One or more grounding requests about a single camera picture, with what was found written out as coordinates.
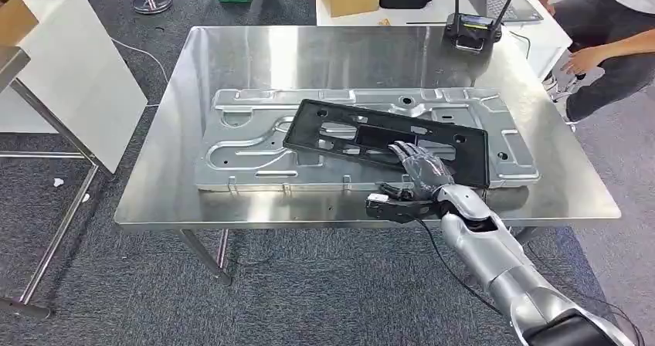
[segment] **black pants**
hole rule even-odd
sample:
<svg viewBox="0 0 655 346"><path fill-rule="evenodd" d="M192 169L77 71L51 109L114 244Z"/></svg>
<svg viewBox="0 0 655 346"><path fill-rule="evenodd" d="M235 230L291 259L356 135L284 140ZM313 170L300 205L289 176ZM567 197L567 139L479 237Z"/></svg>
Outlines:
<svg viewBox="0 0 655 346"><path fill-rule="evenodd" d="M604 45L655 29L655 15L636 12L615 0L564 0L553 5L555 20L573 40L572 48ZM605 74L566 101L569 120L641 90L655 76L655 53L619 56L602 64Z"/></svg>

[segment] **metal frame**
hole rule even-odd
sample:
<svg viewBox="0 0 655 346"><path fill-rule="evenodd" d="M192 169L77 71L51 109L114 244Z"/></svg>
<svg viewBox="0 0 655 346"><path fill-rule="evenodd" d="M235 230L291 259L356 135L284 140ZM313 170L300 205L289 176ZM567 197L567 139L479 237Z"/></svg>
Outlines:
<svg viewBox="0 0 655 346"><path fill-rule="evenodd" d="M23 52L19 52L18 55L25 55ZM56 251L58 250L61 242L63 241L64 236L68 232L71 222L75 213L80 207L80 204L83 201L84 195L87 193L93 178L95 177L98 170L102 170L108 175L111 175L111 172L99 162L93 153L82 143L82 141L73 134L71 130L66 127L66 125L57 118L57 116L46 107L41 100L19 79L14 78L14 80L9 84L9 86L15 90L22 98L29 104L36 112L48 122L52 127L57 130L62 136L65 137L71 144L77 148L79 152L43 152L43 151L0 151L0 158L49 158L49 159L86 159L91 163L91 168L87 172L82 185L77 190L73 202L70 204L69 208L66 210L59 228L55 232L54 237L50 241L46 252L41 257L39 265L36 267L34 274L29 279L27 286L23 290L21 297L16 299L0 297L0 309L12 312L14 314L24 314L31 317L37 317L45 319L50 316L52 311L46 307L40 307L30 304L36 289L41 283L43 275L46 273L50 262L52 261Z"/></svg>
<svg viewBox="0 0 655 346"><path fill-rule="evenodd" d="M135 12L144 15L165 12L173 5L173 0L133 0L132 8Z"/></svg>
<svg viewBox="0 0 655 346"><path fill-rule="evenodd" d="M200 242L200 239L195 235L193 230L177 230L182 242L184 242L193 253L200 259L200 261L209 269L212 275L218 279L221 284L226 286L232 284L232 278L225 272L225 254L227 250L227 237L229 234L228 229L222 230L221 244L219 246L216 259L207 251L205 246Z"/></svg>

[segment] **stamped metal plate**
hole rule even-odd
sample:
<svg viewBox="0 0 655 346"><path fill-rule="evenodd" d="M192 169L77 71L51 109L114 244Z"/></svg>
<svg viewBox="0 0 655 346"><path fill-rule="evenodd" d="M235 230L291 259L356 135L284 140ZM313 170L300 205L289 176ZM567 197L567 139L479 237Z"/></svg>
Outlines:
<svg viewBox="0 0 655 346"><path fill-rule="evenodd" d="M373 191L381 181L411 185L409 177L397 171L284 148L282 140L302 99L482 128L488 133L491 188L529 185L539 178L528 147L493 90L220 90L212 101L195 165L198 188ZM325 131L333 136L354 134L354 129L337 124ZM442 158L454 158L449 145L419 145Z"/></svg>

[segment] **white cable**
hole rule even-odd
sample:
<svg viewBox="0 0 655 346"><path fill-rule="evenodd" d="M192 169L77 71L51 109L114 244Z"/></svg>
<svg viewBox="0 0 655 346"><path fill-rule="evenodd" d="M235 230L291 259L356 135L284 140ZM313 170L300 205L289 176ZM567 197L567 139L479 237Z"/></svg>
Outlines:
<svg viewBox="0 0 655 346"><path fill-rule="evenodd" d="M132 49L132 50L134 50L134 51L138 51L139 53L143 53L143 54L145 54L145 55L147 55L147 56L150 56L150 57L151 57L155 62L157 62L157 64L159 65L159 68L161 68L161 73L164 74L164 80L165 80L166 83L168 84L168 74L166 74L166 70L164 69L164 66L162 66L162 64L159 62L159 60L157 60L157 58L155 58L154 56L152 56L152 54L150 54L150 53L147 52L147 51L144 51L144 50L141 50L141 49L137 49L136 47L132 47L132 46L129 46L129 45L125 45L124 43L122 43L121 41L118 41L118 40L115 39L114 37L111 37L111 36L110 36L109 38L110 38L112 41L114 41L115 43L117 43L118 45L121 45L121 46L127 47L128 49Z"/></svg>

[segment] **black plastic frame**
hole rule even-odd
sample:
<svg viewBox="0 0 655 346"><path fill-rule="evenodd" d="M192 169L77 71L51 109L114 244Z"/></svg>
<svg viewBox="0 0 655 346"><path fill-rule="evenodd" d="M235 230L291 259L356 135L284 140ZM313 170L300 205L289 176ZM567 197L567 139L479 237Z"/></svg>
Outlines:
<svg viewBox="0 0 655 346"><path fill-rule="evenodd" d="M352 139L322 134L321 126L326 122L355 127L357 133ZM330 142L331 147L319 148L319 140ZM443 161L452 169L455 182L474 188L489 187L487 132L478 128L305 99L298 107L283 145L404 171L400 160L388 148L388 144L396 140L414 144L431 141L452 146L455 159Z"/></svg>

